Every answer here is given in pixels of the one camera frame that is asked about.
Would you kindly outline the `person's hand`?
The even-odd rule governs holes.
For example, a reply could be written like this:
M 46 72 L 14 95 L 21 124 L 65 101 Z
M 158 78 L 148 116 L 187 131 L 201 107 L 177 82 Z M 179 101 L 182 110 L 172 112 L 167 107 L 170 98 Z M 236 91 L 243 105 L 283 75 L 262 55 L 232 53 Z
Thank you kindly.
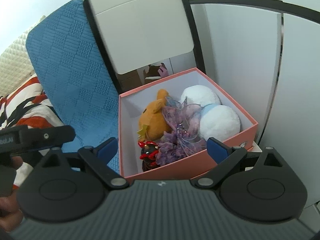
M 23 164 L 21 157 L 12 157 L 9 166 L 1 165 L 1 229 L 11 232 L 23 220 L 23 213 L 17 202 L 14 180 L 16 170 Z

